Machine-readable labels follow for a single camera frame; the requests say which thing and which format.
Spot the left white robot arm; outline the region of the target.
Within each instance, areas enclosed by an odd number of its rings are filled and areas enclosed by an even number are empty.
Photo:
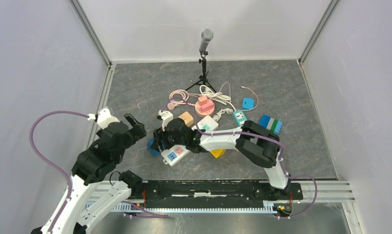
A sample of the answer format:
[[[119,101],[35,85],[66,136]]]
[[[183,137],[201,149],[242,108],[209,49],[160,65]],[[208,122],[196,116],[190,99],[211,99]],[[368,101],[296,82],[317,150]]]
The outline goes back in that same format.
[[[142,179],[131,171],[121,173],[111,189],[93,205],[86,208],[87,200],[105,177],[120,164],[125,150],[144,138],[147,133],[143,123],[131,114],[125,114],[128,124],[111,114],[108,108],[97,114],[82,114],[68,111],[68,114],[93,120],[98,126],[98,139],[81,152],[68,175],[59,166],[44,157],[34,143],[35,127],[44,118],[59,114],[53,111],[44,114],[32,125],[29,141],[38,157],[60,172],[67,181],[66,190],[48,221],[33,229],[33,234],[89,234],[95,226],[119,203],[142,194]]]

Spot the beige cube plug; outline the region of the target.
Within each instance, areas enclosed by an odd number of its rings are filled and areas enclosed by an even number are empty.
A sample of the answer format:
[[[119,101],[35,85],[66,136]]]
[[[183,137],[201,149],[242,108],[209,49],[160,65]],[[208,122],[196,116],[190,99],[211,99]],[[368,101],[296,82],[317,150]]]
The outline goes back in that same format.
[[[187,127],[193,127],[194,125],[194,118],[189,112],[183,112],[181,115],[178,116],[179,119],[183,120]]]

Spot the blue cube plug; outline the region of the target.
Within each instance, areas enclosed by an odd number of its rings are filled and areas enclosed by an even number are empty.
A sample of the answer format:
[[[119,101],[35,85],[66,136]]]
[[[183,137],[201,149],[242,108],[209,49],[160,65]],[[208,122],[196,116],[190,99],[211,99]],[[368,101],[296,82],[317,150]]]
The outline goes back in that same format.
[[[153,143],[154,143],[154,138],[151,138],[151,139],[149,139],[149,140],[147,141],[147,150],[148,150],[148,152],[149,152],[151,155],[153,155],[153,156],[159,156],[159,155],[160,155],[160,152],[157,151],[157,150],[155,150],[155,149],[152,147]]]

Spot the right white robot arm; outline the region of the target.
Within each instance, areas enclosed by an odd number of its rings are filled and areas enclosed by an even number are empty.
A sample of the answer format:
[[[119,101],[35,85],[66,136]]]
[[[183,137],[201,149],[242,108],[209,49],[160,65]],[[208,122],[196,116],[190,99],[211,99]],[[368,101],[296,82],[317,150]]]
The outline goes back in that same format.
[[[277,199],[285,198],[291,191],[289,174],[281,164],[284,146],[278,135],[265,127],[247,120],[229,130],[212,131],[188,127],[184,120],[174,118],[154,130],[151,149],[161,153],[181,146],[194,154],[217,149],[238,150],[253,164],[264,169],[271,193]]]

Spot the yellow cube plug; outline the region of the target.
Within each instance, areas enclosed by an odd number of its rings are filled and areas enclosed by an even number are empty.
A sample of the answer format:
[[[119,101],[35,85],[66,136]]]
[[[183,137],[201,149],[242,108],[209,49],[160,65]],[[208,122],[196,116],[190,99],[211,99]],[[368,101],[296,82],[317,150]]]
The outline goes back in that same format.
[[[212,156],[215,158],[221,157],[222,155],[224,155],[225,152],[226,152],[226,149],[216,149],[216,150],[210,151]]]

